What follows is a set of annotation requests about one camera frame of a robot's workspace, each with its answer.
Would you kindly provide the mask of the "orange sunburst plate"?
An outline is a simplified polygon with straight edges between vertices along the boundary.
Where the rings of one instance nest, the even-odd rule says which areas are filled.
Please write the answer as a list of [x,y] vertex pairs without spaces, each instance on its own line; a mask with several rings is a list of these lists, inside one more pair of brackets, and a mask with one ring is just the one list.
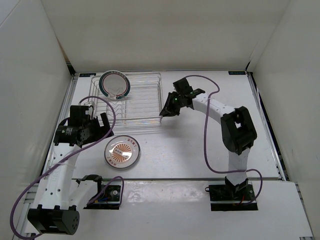
[[119,135],[108,141],[104,148],[105,162],[117,170],[126,170],[140,159],[141,147],[138,141],[129,135]]

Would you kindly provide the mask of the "wire dish rack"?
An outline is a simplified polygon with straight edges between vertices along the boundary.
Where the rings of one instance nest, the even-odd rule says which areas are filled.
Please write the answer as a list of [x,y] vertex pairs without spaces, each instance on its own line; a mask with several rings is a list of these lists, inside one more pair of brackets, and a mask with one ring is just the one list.
[[115,111],[116,125],[119,127],[141,127],[143,125],[159,125],[160,111],[163,107],[161,74],[159,72],[127,72],[124,73],[130,82],[130,92],[122,99],[110,99],[104,96],[99,88],[99,79],[103,74],[81,73],[80,77],[90,79],[89,95],[107,100],[111,107],[102,100],[90,98],[85,101],[95,102],[95,115],[107,114],[113,120]]

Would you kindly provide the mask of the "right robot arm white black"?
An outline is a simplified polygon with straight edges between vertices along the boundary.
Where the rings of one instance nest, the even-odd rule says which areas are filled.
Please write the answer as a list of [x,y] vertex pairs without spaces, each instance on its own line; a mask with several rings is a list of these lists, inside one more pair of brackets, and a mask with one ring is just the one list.
[[178,116],[182,108],[190,108],[205,114],[205,126],[209,119],[220,124],[222,142],[228,150],[228,170],[223,171],[224,193],[230,200],[238,199],[249,182],[248,157],[258,136],[249,110],[221,103],[214,99],[213,92],[207,94],[203,89],[192,88],[186,77],[175,81],[173,87],[160,116]]

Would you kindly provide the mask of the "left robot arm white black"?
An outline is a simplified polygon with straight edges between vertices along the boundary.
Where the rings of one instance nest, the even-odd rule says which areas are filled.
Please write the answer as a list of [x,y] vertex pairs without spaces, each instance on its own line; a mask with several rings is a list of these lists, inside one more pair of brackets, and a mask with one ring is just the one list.
[[74,235],[80,210],[105,194],[102,177],[85,175],[70,192],[76,161],[83,146],[91,146],[114,135],[107,114],[95,116],[93,106],[72,105],[69,117],[57,127],[53,139],[52,166],[43,176],[46,186],[35,208],[29,209],[28,221],[40,234]]

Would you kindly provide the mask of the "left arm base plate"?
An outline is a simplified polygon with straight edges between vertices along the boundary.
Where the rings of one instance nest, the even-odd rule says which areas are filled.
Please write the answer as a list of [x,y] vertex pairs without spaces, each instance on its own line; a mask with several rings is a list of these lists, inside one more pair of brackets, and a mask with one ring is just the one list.
[[93,203],[88,204],[86,210],[119,210],[122,202],[123,181],[116,179],[111,182]]

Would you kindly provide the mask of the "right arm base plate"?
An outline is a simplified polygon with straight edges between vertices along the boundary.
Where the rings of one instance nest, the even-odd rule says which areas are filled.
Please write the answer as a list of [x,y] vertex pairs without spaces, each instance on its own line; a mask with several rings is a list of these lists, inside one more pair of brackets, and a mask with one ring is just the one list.
[[213,212],[243,212],[257,211],[257,201],[252,201],[255,197],[253,185],[249,184],[240,192],[232,195],[224,184],[211,184],[205,188],[209,193],[210,209]]

